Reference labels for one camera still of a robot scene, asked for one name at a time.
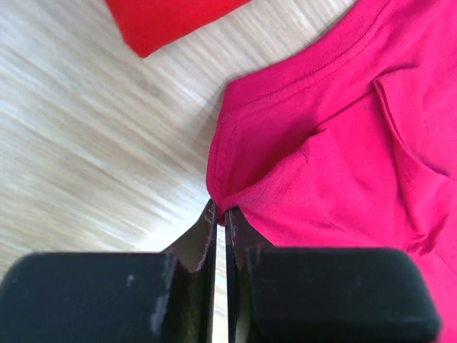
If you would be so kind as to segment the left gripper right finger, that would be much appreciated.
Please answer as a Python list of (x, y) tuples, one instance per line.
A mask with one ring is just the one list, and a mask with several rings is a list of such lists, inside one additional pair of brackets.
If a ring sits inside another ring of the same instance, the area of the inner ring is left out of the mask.
[(238, 207), (225, 213), (225, 225), (228, 340), (260, 342), (258, 328), (252, 317), (246, 251), (273, 245), (248, 223)]

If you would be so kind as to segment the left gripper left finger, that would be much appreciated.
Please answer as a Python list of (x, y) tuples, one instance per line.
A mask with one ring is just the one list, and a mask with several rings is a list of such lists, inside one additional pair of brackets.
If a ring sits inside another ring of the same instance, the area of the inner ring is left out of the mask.
[(209, 200), (199, 218), (164, 251), (174, 275), (162, 326), (162, 342), (211, 342), (217, 246), (217, 209)]

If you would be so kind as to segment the magenta t shirt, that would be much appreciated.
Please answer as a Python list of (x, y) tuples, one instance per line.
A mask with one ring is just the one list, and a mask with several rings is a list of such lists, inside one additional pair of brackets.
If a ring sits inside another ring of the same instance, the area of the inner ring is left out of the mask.
[(273, 244), (394, 247), (456, 340), (456, 3), (358, 1), (231, 82), (206, 185)]

